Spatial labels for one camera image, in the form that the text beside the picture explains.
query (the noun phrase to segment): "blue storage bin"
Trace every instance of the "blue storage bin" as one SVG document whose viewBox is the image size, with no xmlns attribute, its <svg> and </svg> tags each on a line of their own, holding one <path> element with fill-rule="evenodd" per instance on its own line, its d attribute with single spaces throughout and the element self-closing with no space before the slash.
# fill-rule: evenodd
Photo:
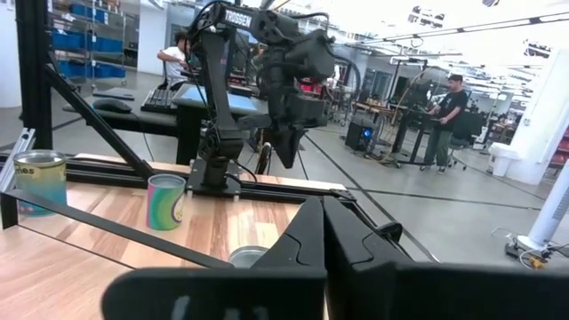
<svg viewBox="0 0 569 320">
<path fill-rule="evenodd" d="M 53 49 L 80 49 L 81 36 L 73 34 L 61 34 L 59 31 L 52 33 L 52 46 Z"/>
<path fill-rule="evenodd" d="M 125 77 L 126 71 L 123 68 L 113 67 L 111 75 L 112 77 Z"/>
<path fill-rule="evenodd" d="M 66 31 L 66 33 L 70 36 L 75 36 L 79 38 L 79 49 L 84 49 L 85 48 L 85 34 L 81 33 L 81 32 L 76 32 L 76 31 Z"/>
<path fill-rule="evenodd" d="M 92 18 L 92 8 L 81 4 L 72 4 L 71 13 L 76 15 Z"/>
<path fill-rule="evenodd" d="M 69 72 L 71 76 L 85 76 L 86 75 L 85 64 L 76 64 L 69 62 Z"/>
<path fill-rule="evenodd" d="M 97 10 L 95 12 L 95 20 L 97 20 L 98 22 L 105 23 L 105 12 L 102 10 Z"/>
<path fill-rule="evenodd" d="M 59 60 L 57 61 L 58 66 L 60 67 L 61 73 L 64 76 L 71 76 L 71 69 L 69 67 L 69 61 L 67 60 Z"/>
<path fill-rule="evenodd" d="M 97 67 L 95 67 L 95 77 L 107 78 L 112 76 L 113 76 L 113 66 L 100 64 L 97 65 Z"/>
<path fill-rule="evenodd" d="M 100 37 L 97 39 L 99 42 L 99 46 L 97 51 L 100 52 L 122 52 L 123 51 L 123 42 L 120 40 L 115 39 L 108 39 Z"/>
</svg>

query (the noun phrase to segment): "keyboard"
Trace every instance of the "keyboard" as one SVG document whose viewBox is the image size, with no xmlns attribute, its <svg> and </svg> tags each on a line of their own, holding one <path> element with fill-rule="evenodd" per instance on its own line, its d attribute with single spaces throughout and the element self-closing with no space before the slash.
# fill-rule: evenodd
<svg viewBox="0 0 569 320">
<path fill-rule="evenodd" d="M 154 89 L 148 93 L 140 110 L 167 115 L 175 115 L 176 108 L 172 108 L 172 98 L 176 92 L 171 90 Z"/>
</svg>

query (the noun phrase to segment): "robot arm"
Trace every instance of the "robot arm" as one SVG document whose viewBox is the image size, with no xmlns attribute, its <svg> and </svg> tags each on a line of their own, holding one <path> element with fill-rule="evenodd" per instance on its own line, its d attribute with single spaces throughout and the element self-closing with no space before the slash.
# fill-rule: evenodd
<svg viewBox="0 0 569 320">
<path fill-rule="evenodd" d="M 268 46 L 258 77 L 268 93 L 268 114 L 249 116 L 238 124 L 228 105 L 227 88 L 220 60 L 232 28 L 251 33 Z M 303 35 L 297 20 L 272 11 L 237 7 L 225 2 L 209 3 L 188 29 L 192 52 L 204 72 L 205 94 L 212 124 L 200 146 L 208 163 L 204 184 L 225 186 L 230 160 L 237 160 L 243 147 L 244 129 L 262 127 L 285 168 L 291 168 L 306 128 L 325 125 L 324 103 L 301 96 L 294 79 L 311 77 L 324 81 L 334 71 L 330 49 L 333 39 L 322 29 Z"/>
</svg>

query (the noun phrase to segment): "colorful can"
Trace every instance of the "colorful can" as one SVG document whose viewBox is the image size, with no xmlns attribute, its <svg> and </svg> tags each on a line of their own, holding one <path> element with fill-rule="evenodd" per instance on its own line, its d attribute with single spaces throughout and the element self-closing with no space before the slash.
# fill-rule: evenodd
<svg viewBox="0 0 569 320">
<path fill-rule="evenodd" d="M 173 174 L 157 174 L 148 179 L 146 224 L 155 230 L 172 230 L 181 224 L 186 181 Z"/>
<path fill-rule="evenodd" d="M 67 204 L 65 156 L 52 150 L 29 150 L 14 156 L 16 187 L 58 204 Z M 18 211 L 28 216 L 51 214 L 33 204 L 18 202 Z"/>
</svg>

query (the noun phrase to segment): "man with cap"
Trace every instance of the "man with cap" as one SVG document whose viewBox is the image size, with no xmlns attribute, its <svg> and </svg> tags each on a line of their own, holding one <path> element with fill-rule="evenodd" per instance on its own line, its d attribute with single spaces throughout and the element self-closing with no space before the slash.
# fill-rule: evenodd
<svg viewBox="0 0 569 320">
<path fill-rule="evenodd" d="M 429 135 L 429 144 L 425 151 L 425 165 L 421 171 L 428 169 L 437 158 L 438 173 L 445 173 L 448 165 L 448 143 L 453 135 L 454 123 L 458 115 L 467 107 L 469 96 L 462 89 L 462 76 L 451 75 L 448 78 L 450 92 L 443 100 L 429 111 L 437 118 L 433 130 Z"/>
</svg>

